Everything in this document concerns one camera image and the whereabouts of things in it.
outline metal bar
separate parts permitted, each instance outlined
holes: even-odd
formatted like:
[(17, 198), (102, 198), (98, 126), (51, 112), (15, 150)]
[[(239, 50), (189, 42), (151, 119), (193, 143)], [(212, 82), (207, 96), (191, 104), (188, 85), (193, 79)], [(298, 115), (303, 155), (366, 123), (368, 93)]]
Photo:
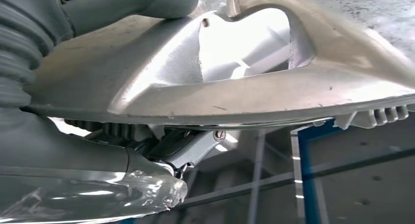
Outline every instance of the metal bar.
[(321, 181), (321, 178), (314, 179), (314, 186), (316, 188), (317, 203), (319, 206), (320, 213), (320, 222), (321, 224), (330, 224), (327, 207), (325, 205), (323, 183)]
[(293, 160), (293, 169), (294, 169), (294, 185), (296, 187), (296, 203), (297, 203), (297, 215), (298, 221), (300, 224), (305, 223), (305, 207), (304, 207), (304, 192), (303, 192), (303, 185), (302, 185), (302, 154), (300, 151), (300, 142), (298, 133), (299, 131), (306, 129), (305, 127), (301, 127), (296, 130), (292, 130), (291, 134), (291, 158)]
[[(293, 173), (285, 173), (277, 176), (273, 176), (271, 178), (262, 179), (259, 181), (259, 190), (267, 190), (279, 186), (284, 186), (293, 183), (294, 181), (294, 174)], [(184, 203), (177, 205), (176, 208), (188, 208), (193, 207), (205, 203), (220, 201), (236, 196), (242, 196), (249, 194), (251, 192), (252, 187), (254, 186), (253, 182), (234, 186), (231, 188), (226, 188), (220, 191), (215, 191), (211, 193), (207, 193), (201, 196), (196, 196), (185, 200)]]
[[(335, 173), (340, 173), (348, 170), (358, 169), (378, 163), (392, 161), (400, 158), (410, 157), (415, 155), (415, 147), (402, 149), (401, 151), (391, 152), (390, 150), (376, 153), (375, 155), (362, 156), (360, 158), (353, 158), (342, 162), (332, 162), (312, 167), (311, 174), (303, 174), (303, 180), (312, 179), (316, 177), (323, 177)], [(259, 190), (267, 190), (292, 184), (294, 182), (293, 173), (285, 173), (271, 178), (262, 179), (259, 181)], [(201, 205), (204, 203), (215, 202), (223, 199), (228, 199), (236, 196), (249, 194), (253, 187), (253, 183), (247, 183), (221, 191), (208, 193), (201, 196), (187, 199), (183, 204), (178, 205), (177, 208), (187, 208)]]
[(256, 223), (256, 214), (259, 199), (259, 180), (261, 179), (262, 160), (264, 157), (265, 134), (262, 130), (258, 131), (258, 141), (256, 143), (255, 166), (253, 175), (253, 186), (251, 189), (251, 198), (249, 201), (248, 224)]
[[(313, 130), (316, 127), (308, 128), (305, 130), (302, 130), (298, 132), (297, 134), (297, 140), (299, 142), (299, 152), (301, 161), (301, 171), (303, 174), (310, 174), (312, 172), (311, 169), (311, 161), (310, 161), (310, 153), (308, 150), (308, 142), (309, 138), (302, 135), (303, 132), (306, 132), (307, 130)], [(313, 179), (304, 179), (304, 176), (301, 176), (301, 181), (303, 185), (303, 193), (304, 193), (304, 211), (305, 211), (305, 223), (307, 224), (320, 224), (320, 213), (318, 210), (318, 203), (316, 198), (316, 192), (315, 192), (315, 186), (314, 186), (314, 180)]]

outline gray metal surface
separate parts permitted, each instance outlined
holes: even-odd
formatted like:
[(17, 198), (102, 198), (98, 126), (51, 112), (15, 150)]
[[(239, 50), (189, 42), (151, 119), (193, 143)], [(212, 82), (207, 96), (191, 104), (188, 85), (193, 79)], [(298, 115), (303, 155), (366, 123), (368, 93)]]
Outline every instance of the gray metal surface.
[[(400, 151), (392, 151), (391, 150), (382, 150), (375, 154), (371, 153), (371, 155), (361, 155), (360, 157), (356, 158), (349, 158), (343, 159), (340, 161), (335, 162), (328, 162), (324, 164), (320, 164), (317, 166), (311, 167), (310, 174), (303, 174), (302, 179), (312, 179), (317, 177), (328, 176), (336, 173), (341, 173), (344, 171), (349, 171), (353, 169), (358, 169), (374, 164), (379, 164), (387, 161), (397, 160), (401, 158), (411, 157), (415, 155), (415, 148), (405, 148)], [(267, 190), (276, 187), (282, 187), (284, 185), (292, 184), (294, 182), (294, 173), (284, 173), (280, 175), (276, 175), (267, 179), (261, 179), (259, 181), (259, 189), (260, 190)], [(197, 205), (202, 205), (205, 203), (216, 202), (236, 196), (241, 196), (245, 194), (249, 194), (251, 189), (255, 184), (253, 182), (235, 186), (232, 188), (223, 189), (221, 191), (215, 191), (211, 193), (207, 193), (204, 195), (192, 197), (186, 199), (183, 204), (179, 204), (177, 208), (188, 208)]]
[[(37, 85), (28, 89), (31, 111), (92, 121), (205, 125), (297, 120), (415, 103), (414, 65), (402, 53), (411, 51), (412, 42), (400, 39), (394, 47), (397, 41), (384, 32), (396, 26), (393, 33), (400, 31), (403, 5), (387, 13), (393, 21), (370, 25), (385, 40), (309, 0), (214, 1), (216, 14), (232, 22), (265, 8), (284, 11), (293, 35), (290, 70), (205, 82), (198, 35), (202, 20), (215, 18), (212, 12), (188, 23), (139, 18), (134, 27), (118, 24), (98, 31), (46, 59)], [(325, 5), (349, 3), (345, 8), (350, 9), (359, 2), (374, 3), (356, 1)], [(201, 1), (195, 14), (208, 11), (205, 5)], [(376, 18), (377, 8), (364, 11)], [(410, 20), (404, 21), (410, 31)]]

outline blue metal frame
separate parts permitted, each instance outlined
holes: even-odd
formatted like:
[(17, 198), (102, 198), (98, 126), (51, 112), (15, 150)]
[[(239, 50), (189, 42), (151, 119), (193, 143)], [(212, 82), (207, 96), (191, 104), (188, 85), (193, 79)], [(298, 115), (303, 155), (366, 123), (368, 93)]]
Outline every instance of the blue metal frame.
[(310, 127), (298, 131), (299, 150), (301, 157), (301, 173), (303, 181), (302, 185), (304, 192), (304, 209), (307, 224), (321, 223), (314, 179), (312, 179), (310, 176), (313, 174), (313, 171), (308, 148), (309, 143), (313, 140), (317, 140), (343, 131), (338, 127), (333, 127), (333, 125), (334, 121), (329, 121), (319, 127)]

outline clear plastic film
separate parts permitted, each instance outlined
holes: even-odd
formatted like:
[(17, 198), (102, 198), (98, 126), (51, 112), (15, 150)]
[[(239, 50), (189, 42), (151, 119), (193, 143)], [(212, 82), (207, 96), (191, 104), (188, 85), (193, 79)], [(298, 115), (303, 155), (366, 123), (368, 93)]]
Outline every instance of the clear plastic film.
[(0, 223), (106, 223), (169, 210), (187, 194), (168, 172), (0, 167)]

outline bolt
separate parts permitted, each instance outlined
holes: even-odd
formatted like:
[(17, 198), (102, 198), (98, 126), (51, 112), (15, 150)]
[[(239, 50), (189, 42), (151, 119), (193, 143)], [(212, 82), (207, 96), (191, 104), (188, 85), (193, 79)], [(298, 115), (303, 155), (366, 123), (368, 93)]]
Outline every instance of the bolt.
[(221, 142), (225, 139), (226, 137), (226, 131), (215, 131), (213, 132), (213, 138), (218, 141)]

